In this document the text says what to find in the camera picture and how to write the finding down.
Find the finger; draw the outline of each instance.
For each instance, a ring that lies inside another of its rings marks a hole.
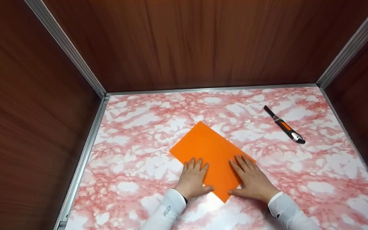
[[[242,197],[248,197],[248,192],[246,189],[231,189],[228,191],[229,195],[236,195],[236,196],[242,196]]]
[[[257,166],[257,164],[253,160],[250,160],[250,161],[255,170],[260,170],[260,168]]]
[[[242,159],[244,160],[244,162],[247,164],[249,169],[255,169],[254,164],[252,162],[251,159],[249,159],[248,157],[246,157],[245,155],[242,155]]]
[[[235,156],[235,159],[238,161],[238,163],[241,166],[242,170],[244,172],[247,172],[249,168],[248,168],[247,164],[244,162],[244,160],[239,156]]]
[[[213,186],[211,186],[211,185],[203,186],[202,194],[201,195],[206,194],[206,193],[209,193],[209,192],[212,192],[212,191],[214,191],[214,189],[215,188]]]
[[[191,158],[191,160],[190,160],[190,163],[188,164],[188,166],[187,166],[187,168],[188,169],[193,169],[194,168],[194,161],[195,161],[196,159],[193,157],[193,158]]]
[[[207,163],[205,163],[204,167],[201,169],[201,172],[203,173],[203,176],[206,175],[208,167],[209,167],[209,163],[207,162]]]
[[[183,172],[187,171],[187,162],[184,162],[184,165],[183,165]]]
[[[195,163],[194,169],[200,170],[202,164],[203,164],[203,159],[202,158],[198,159],[197,163]]]
[[[245,172],[242,171],[242,169],[233,160],[229,160],[229,163],[234,168],[234,170],[238,174],[238,176],[242,178],[242,176],[244,175]]]

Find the left hand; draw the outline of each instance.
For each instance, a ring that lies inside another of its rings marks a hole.
[[[208,170],[209,164],[206,163],[201,169],[203,159],[200,158],[195,162],[193,157],[190,163],[185,162],[183,172],[181,172],[180,179],[174,189],[183,195],[187,200],[204,195],[214,190],[212,186],[203,186],[203,180]]]

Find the sheet of paper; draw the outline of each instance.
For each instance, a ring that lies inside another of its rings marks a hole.
[[[178,143],[172,147],[170,153],[181,163],[188,162],[192,157],[203,158],[203,165],[210,163],[203,183],[215,187],[214,193],[222,202],[226,202],[230,195],[228,190],[236,188],[241,179],[229,164],[229,159],[235,161],[235,155],[245,155],[239,148],[223,138],[203,122],[196,124]]]

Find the metal corner strip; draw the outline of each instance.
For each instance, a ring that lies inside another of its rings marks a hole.
[[[323,89],[320,89],[320,91],[323,94],[323,97],[325,98],[328,106],[330,107],[330,109],[332,109],[333,115],[336,117],[337,122],[340,124],[341,128],[343,129],[344,134],[346,135],[347,139],[349,140],[350,144],[353,146],[353,148],[355,149],[355,152],[357,154],[357,156],[359,157],[360,161],[362,162],[364,168],[366,169],[367,173],[368,173],[368,166],[365,163],[363,157],[361,156],[359,150],[357,149],[355,143],[353,143],[353,140],[350,138],[349,133],[347,132],[346,128],[344,127],[343,123],[341,122],[339,115],[337,114],[336,110],[334,109],[332,102],[330,101],[329,97],[327,96],[326,92]]]
[[[76,47],[70,41],[69,37],[65,34],[59,23],[55,20],[47,6],[42,0],[24,0],[28,6],[32,9],[38,19],[42,22],[45,28],[49,31],[55,41],[67,54],[67,56],[75,64],[76,68],[85,77],[90,86],[95,90],[101,99],[105,98],[106,90],[96,78],[95,74],[86,64]]]
[[[217,88],[192,88],[192,89],[176,89],[176,90],[148,90],[148,91],[131,91],[107,93],[107,96],[130,95],[130,94],[151,94],[151,93],[187,93],[187,92],[207,92],[217,90],[251,90],[251,89],[274,89],[274,88],[302,88],[317,87],[315,83],[307,84],[288,84],[288,85],[267,85],[267,86],[234,86],[234,87],[217,87]]]
[[[340,53],[327,67],[326,71],[317,80],[316,84],[320,89],[325,89],[332,80],[343,70],[349,61],[368,41],[368,17],[357,29],[356,33],[350,38],[349,42],[343,47]]]
[[[80,156],[72,181],[69,185],[65,200],[63,201],[62,208],[60,209],[59,216],[57,217],[54,230],[56,230],[61,224],[66,223],[69,218],[69,214],[73,206],[77,190],[79,189],[79,185],[82,180],[83,172],[85,171],[86,164],[88,163],[90,157],[90,152],[92,150],[93,144],[95,143],[96,135],[100,128],[100,123],[106,111],[107,103],[108,99],[104,99],[100,103],[92,127],[90,128],[88,138],[86,139],[85,146],[83,147],[82,154]]]

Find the marble-patterned table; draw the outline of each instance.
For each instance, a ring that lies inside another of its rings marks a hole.
[[[263,111],[302,134],[294,143]],[[138,229],[182,164],[169,150],[203,121],[257,165],[323,229],[368,229],[368,172],[317,87],[112,96],[66,229]],[[281,229],[264,204],[213,193],[173,229]]]

